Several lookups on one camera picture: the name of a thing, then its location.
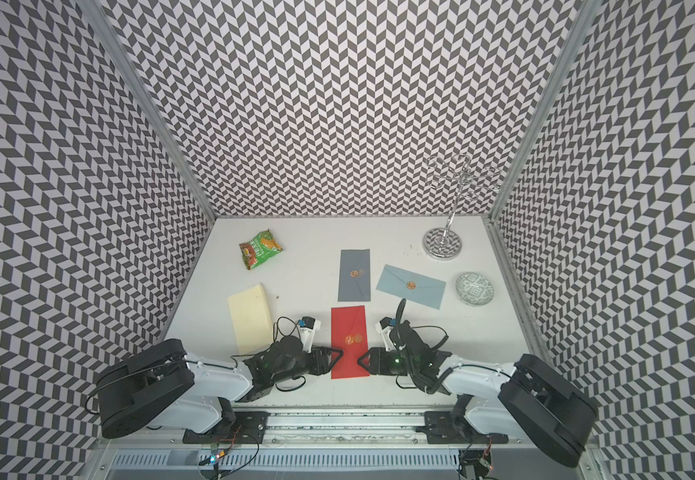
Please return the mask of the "red envelope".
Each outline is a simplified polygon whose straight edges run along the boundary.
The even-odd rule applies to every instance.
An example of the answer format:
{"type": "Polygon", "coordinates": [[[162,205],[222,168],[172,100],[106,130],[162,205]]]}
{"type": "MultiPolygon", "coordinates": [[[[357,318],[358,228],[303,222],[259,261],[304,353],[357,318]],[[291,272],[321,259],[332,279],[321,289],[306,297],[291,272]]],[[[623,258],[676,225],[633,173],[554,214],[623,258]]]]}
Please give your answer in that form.
{"type": "Polygon", "coordinates": [[[365,307],[333,308],[331,314],[332,347],[343,349],[344,357],[332,371],[333,379],[367,377],[357,365],[357,358],[367,352],[367,322],[365,307]]]}

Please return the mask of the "cream yellow envelope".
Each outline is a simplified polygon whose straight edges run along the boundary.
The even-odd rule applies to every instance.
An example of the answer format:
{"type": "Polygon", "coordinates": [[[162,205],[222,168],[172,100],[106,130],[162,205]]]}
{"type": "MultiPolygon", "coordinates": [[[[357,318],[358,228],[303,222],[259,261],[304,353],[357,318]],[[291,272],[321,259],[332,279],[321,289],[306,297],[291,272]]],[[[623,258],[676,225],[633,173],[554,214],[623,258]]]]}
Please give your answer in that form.
{"type": "Polygon", "coordinates": [[[273,320],[262,284],[232,295],[228,305],[239,354],[261,351],[273,342],[273,320]]]}

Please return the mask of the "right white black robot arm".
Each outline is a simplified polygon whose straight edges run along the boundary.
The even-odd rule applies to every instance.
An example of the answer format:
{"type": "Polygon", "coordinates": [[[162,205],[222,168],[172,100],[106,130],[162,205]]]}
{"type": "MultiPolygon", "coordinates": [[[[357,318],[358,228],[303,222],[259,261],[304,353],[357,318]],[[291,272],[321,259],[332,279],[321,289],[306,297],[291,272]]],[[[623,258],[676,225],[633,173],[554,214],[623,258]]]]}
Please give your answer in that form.
{"type": "Polygon", "coordinates": [[[405,376],[427,394],[453,395],[457,403],[433,424],[445,442],[471,443],[503,435],[529,440],[549,459],[575,468],[581,462],[599,403],[533,354],[513,364],[465,359],[429,345],[409,322],[381,323],[383,346],[357,358],[375,376],[405,376]]]}

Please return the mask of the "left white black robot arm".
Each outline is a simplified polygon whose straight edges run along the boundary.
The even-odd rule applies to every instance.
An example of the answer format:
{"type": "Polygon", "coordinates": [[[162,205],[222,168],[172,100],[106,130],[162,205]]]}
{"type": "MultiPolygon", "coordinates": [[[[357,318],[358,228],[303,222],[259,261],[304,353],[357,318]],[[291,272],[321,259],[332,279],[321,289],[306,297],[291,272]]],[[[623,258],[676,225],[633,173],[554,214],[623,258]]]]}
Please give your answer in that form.
{"type": "Polygon", "coordinates": [[[106,439],[165,428],[183,430],[185,444],[228,441],[247,426],[234,404],[258,401],[286,381],[328,374],[343,356],[341,349],[286,337],[241,362],[221,362],[170,339],[98,374],[84,408],[99,418],[106,439]]]}

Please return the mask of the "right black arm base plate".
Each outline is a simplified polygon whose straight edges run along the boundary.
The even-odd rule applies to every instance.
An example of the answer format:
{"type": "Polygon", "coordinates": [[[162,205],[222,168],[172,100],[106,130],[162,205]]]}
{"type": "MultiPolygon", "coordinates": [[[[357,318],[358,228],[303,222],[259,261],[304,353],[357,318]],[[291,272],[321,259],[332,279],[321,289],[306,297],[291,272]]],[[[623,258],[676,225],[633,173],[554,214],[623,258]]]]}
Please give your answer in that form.
{"type": "Polygon", "coordinates": [[[425,434],[429,444],[508,444],[509,436],[501,433],[483,433],[465,420],[467,408],[478,406],[481,398],[473,395],[457,396],[451,410],[431,410],[423,414],[423,425],[415,433],[425,434]]]}

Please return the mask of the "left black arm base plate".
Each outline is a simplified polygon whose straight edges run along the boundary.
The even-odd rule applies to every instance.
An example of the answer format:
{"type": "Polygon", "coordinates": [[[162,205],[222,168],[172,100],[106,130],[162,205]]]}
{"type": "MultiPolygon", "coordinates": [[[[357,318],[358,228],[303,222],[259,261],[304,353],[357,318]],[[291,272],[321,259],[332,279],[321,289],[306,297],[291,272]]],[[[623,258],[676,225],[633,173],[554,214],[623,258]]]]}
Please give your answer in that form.
{"type": "Polygon", "coordinates": [[[219,414],[219,420],[203,433],[187,429],[183,436],[183,444],[263,443],[270,419],[269,412],[263,410],[235,412],[231,401],[215,398],[215,402],[215,412],[219,414]]]}

